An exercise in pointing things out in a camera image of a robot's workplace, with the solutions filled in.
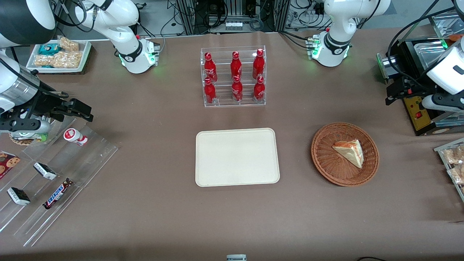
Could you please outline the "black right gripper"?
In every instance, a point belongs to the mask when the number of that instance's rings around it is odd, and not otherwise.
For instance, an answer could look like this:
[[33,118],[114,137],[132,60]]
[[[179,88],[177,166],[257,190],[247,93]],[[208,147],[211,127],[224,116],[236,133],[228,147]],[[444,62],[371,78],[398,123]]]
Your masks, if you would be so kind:
[[66,100],[69,94],[64,91],[52,91],[51,94],[46,94],[43,91],[37,91],[33,99],[33,114],[37,117],[46,116],[60,122],[64,116],[79,117],[87,122],[93,122],[93,114],[83,114],[78,111],[91,111],[91,106],[83,103],[78,99],[70,99],[69,105]]

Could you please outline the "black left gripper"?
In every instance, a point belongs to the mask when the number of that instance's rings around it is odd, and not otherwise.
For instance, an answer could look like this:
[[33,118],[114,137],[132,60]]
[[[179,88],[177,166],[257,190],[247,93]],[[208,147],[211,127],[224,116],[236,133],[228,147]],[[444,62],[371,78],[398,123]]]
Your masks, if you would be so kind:
[[389,106],[396,100],[404,101],[415,96],[425,98],[436,94],[436,84],[428,76],[423,76],[416,81],[402,76],[402,82],[393,82],[386,87],[386,94],[385,105]]

